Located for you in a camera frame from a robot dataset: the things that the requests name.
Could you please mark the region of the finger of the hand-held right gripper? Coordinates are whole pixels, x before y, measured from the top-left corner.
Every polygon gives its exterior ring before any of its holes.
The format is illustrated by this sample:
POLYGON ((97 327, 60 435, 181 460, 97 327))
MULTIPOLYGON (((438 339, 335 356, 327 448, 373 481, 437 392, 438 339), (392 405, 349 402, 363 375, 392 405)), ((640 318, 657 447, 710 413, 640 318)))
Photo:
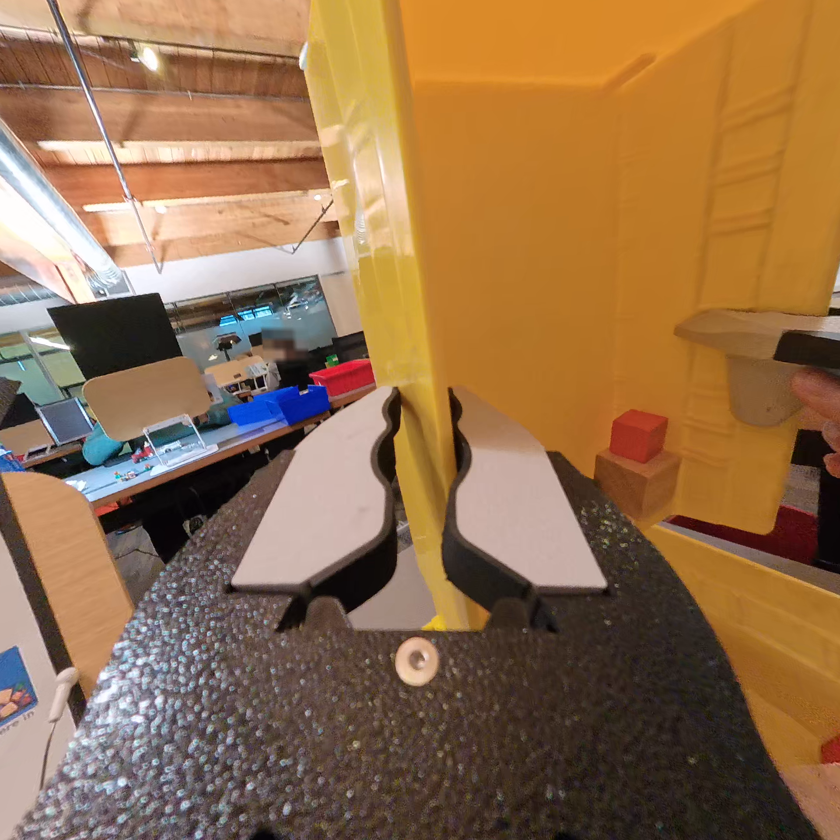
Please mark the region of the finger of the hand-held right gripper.
POLYGON ((731 413, 751 426, 776 427, 800 411, 795 369, 839 369, 838 317, 712 309, 677 324, 675 336, 724 354, 731 413))

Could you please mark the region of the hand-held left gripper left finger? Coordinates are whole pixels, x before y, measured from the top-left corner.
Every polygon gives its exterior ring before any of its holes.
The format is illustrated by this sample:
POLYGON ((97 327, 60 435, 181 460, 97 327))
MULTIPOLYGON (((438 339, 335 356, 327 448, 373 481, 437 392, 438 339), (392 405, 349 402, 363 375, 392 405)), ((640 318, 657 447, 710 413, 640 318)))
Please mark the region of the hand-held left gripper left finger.
POLYGON ((235 592, 307 605, 337 599, 349 613, 396 570, 394 439, 402 398, 381 386, 296 447, 231 581, 235 592))

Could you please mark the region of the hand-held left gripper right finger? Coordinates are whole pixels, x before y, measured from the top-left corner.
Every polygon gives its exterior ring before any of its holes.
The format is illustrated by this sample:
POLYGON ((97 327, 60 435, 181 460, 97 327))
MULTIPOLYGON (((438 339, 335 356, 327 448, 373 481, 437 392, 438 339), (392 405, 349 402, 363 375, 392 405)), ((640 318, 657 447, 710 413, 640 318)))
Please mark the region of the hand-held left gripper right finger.
POLYGON ((463 386, 451 388, 456 476, 442 561, 450 583, 492 611, 515 600, 604 595, 608 583, 546 449, 463 386))

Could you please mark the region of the wooden cube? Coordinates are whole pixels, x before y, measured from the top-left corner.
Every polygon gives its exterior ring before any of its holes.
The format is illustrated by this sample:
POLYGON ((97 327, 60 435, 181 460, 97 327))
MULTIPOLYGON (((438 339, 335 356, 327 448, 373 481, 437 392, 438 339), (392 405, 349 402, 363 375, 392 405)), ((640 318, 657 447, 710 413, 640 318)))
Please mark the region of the wooden cube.
POLYGON ((680 467, 669 451, 641 463, 605 449, 595 457, 594 481, 626 516, 657 522, 673 510, 680 467))

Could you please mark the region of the red cube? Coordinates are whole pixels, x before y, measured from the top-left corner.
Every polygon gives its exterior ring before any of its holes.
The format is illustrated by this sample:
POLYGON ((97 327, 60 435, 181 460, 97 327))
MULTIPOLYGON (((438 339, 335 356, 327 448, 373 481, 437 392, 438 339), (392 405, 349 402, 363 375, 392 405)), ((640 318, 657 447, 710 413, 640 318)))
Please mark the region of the red cube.
POLYGON ((668 425, 666 416, 627 410, 612 421, 609 451, 646 464, 664 450, 668 425))

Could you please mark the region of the yellow plastic box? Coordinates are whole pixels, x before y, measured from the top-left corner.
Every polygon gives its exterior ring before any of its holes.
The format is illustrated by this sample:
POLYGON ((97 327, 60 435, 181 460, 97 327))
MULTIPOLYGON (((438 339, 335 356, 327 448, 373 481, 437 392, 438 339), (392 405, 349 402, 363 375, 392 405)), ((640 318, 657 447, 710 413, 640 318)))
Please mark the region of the yellow plastic box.
POLYGON ((838 268, 838 2, 312 2, 302 56, 363 330, 407 425, 421 569, 445 582, 464 385, 590 476, 668 419, 654 512, 772 529, 794 418, 730 408, 717 310, 826 315, 838 268))
POLYGON ((663 526, 646 536, 718 635, 764 746, 822 838, 838 838, 838 594, 663 526))

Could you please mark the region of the person's right hand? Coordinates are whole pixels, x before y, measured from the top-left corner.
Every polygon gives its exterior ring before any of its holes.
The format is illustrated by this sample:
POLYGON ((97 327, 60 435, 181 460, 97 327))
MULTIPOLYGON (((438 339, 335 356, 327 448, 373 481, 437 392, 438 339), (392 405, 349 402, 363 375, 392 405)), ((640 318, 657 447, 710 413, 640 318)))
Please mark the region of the person's right hand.
POLYGON ((839 478, 839 379, 816 368, 802 368, 791 381, 793 393, 817 423, 828 453, 823 461, 827 473, 839 478))

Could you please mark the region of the blue storage bin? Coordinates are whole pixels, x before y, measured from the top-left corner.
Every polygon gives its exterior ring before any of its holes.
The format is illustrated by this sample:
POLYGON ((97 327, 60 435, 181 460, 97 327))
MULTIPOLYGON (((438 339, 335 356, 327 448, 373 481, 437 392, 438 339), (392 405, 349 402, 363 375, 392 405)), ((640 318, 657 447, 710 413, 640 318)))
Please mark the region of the blue storage bin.
POLYGON ((312 385, 301 392, 296 386, 257 394, 253 402, 265 408, 273 420, 296 425, 320 414, 329 414, 331 404, 324 386, 312 385))
POLYGON ((227 408, 227 415, 230 422, 239 427, 287 422, 280 405, 274 400, 254 400, 231 405, 227 408))

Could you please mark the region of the red storage crate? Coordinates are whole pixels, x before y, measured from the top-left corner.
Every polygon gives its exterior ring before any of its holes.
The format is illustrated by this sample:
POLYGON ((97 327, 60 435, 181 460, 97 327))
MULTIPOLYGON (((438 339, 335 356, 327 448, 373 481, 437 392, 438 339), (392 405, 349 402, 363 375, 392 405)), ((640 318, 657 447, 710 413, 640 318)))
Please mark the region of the red storage crate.
POLYGON ((310 379, 314 385, 326 390, 330 400, 375 385, 375 376, 369 359, 349 360, 312 372, 310 379))

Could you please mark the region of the clear acrylic stand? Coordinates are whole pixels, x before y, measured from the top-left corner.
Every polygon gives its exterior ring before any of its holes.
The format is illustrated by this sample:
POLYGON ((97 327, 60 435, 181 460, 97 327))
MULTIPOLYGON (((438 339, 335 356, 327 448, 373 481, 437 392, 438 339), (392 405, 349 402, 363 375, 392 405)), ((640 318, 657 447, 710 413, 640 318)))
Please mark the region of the clear acrylic stand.
POLYGON ((152 450, 153 472, 189 465, 218 451, 218 445, 208 443, 193 419, 185 414, 144 427, 142 432, 152 450))

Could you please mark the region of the wooden sign board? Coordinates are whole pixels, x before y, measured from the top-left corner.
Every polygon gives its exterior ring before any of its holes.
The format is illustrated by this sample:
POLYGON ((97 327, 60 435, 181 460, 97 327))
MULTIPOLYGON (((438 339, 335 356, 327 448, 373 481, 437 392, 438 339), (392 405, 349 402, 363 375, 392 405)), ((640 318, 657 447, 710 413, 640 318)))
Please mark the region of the wooden sign board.
POLYGON ((82 393, 102 432, 123 442, 164 421, 203 415, 212 404, 197 365, 183 356, 92 378, 82 393))

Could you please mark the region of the teal chair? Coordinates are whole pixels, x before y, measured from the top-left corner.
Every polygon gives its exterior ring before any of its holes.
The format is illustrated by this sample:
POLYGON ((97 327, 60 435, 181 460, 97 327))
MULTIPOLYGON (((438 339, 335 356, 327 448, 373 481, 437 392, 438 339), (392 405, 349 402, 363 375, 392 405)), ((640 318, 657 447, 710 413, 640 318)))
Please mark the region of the teal chair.
POLYGON ((96 423, 83 442, 81 454, 90 466, 97 467, 118 457, 127 446, 129 453, 132 454, 138 447, 144 445, 144 436, 134 437, 128 441, 114 439, 104 433, 100 423, 96 423))

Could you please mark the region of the wooden edged white partition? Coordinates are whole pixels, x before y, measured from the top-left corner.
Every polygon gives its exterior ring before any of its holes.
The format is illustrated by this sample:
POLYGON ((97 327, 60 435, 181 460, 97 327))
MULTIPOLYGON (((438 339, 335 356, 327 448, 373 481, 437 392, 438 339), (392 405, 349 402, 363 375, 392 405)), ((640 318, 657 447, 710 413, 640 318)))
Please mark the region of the wooden edged white partition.
POLYGON ((2 474, 1 653, 19 646, 38 704, 1 729, 1 834, 63 760, 133 612, 98 518, 63 481, 2 474))

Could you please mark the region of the grey computer monitor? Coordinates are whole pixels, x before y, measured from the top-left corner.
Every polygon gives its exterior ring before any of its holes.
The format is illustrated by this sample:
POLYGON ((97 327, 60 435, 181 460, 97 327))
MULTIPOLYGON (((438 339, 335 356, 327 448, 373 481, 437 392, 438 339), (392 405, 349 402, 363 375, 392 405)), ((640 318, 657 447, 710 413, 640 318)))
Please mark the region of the grey computer monitor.
POLYGON ((91 417, 77 397, 36 406, 35 410, 57 446, 79 442, 94 428, 91 417))

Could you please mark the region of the black display panel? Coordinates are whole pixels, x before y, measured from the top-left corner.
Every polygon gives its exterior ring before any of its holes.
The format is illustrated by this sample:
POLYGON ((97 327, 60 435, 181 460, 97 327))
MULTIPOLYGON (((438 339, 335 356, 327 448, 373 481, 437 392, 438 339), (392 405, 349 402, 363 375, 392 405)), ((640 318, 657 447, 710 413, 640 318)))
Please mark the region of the black display panel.
POLYGON ((49 317, 85 381, 183 356, 158 293, 54 307, 49 317))

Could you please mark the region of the blue printed sticker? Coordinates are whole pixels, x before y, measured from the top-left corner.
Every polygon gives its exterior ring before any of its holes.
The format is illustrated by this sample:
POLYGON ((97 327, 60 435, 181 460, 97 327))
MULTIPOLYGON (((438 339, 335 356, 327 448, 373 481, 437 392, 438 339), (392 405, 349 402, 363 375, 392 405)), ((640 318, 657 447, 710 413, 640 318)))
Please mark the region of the blue printed sticker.
POLYGON ((35 683, 19 646, 1 653, 1 729, 11 727, 37 707, 35 683))

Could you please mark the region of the metal ceiling rod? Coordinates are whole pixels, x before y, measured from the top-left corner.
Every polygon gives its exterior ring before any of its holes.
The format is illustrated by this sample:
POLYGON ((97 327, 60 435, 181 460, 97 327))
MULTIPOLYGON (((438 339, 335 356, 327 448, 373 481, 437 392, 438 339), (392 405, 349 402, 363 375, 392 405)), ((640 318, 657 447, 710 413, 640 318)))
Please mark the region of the metal ceiling rod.
POLYGON ((88 78, 88 74, 78 53, 73 38, 70 35, 67 23, 62 13, 60 12, 60 7, 57 1, 46 1, 46 4, 49 8, 51 17, 53 18, 56 24, 56 29, 59 38, 67 51, 70 63, 77 74, 81 92, 87 101, 87 105, 89 107, 89 110, 91 111, 91 116, 93 117, 93 120, 96 123, 96 126, 101 136, 101 140, 103 141, 106 147, 106 152, 108 153, 108 157, 110 159, 112 167, 119 180, 123 195, 123 201, 131 211, 134 221, 140 231, 143 244, 148 252, 148 255, 151 257, 152 265, 156 273, 160 276, 163 273, 163 265, 158 260, 154 252, 154 247, 152 245, 151 238, 149 237, 148 231, 144 225, 143 219, 140 214, 140 207, 130 189, 130 185, 123 171, 123 167, 119 161, 119 157, 117 156, 116 150, 109 136, 109 132, 106 128, 105 122, 103 121, 102 113, 95 99, 93 89, 88 78))

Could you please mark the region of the silver ventilation duct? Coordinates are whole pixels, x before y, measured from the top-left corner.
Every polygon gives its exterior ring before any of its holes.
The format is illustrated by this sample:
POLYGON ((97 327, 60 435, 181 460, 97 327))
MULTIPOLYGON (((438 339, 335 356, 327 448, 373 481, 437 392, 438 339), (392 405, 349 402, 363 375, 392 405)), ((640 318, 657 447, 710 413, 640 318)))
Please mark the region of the silver ventilation duct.
POLYGON ((70 303, 134 294, 125 271, 5 122, 1 122, 1 259, 70 303))

